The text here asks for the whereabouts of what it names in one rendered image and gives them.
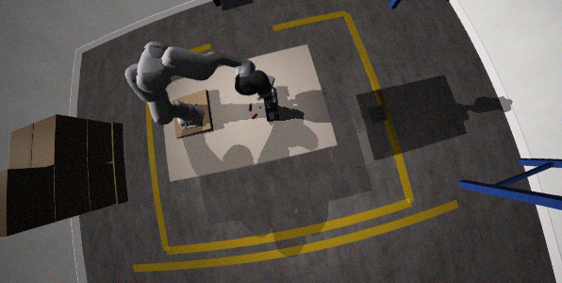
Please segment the black rack of bins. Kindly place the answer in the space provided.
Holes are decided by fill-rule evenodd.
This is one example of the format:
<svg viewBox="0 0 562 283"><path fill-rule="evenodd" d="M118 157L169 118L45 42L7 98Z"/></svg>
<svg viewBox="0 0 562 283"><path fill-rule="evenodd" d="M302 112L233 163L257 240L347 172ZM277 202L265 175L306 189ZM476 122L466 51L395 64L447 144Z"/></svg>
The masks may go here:
<svg viewBox="0 0 562 283"><path fill-rule="evenodd" d="M270 122L270 120L271 120L271 121L279 120L279 115L278 115L278 109L277 109L276 100L275 100L274 89L272 90L271 100L272 100L273 103L272 103L271 105L268 105L267 100L264 99L266 117L267 117L267 121L268 121L268 122Z"/></svg>

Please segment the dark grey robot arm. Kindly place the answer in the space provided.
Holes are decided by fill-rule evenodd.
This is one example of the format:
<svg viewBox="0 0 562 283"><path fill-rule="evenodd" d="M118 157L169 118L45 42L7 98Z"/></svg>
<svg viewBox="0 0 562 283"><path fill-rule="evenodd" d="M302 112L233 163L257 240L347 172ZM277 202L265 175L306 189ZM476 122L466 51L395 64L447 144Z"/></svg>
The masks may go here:
<svg viewBox="0 0 562 283"><path fill-rule="evenodd" d="M125 70L125 77L133 91L141 100L150 101L149 109L156 124L166 125L175 115L180 126L186 129L200 126L204 119L204 111L200 106L195 104L190 106L189 103L185 104L178 100L170 102L165 89L172 83L170 77L174 75L200 81L207 80L221 63L220 65L236 69L235 90L239 94L249 96L257 93L261 99L272 93L275 78L256 70L255 64L249 59L235 58L217 52L199 54L174 46L167 48L160 42L147 43L143 48L139 66L132 64Z"/></svg>

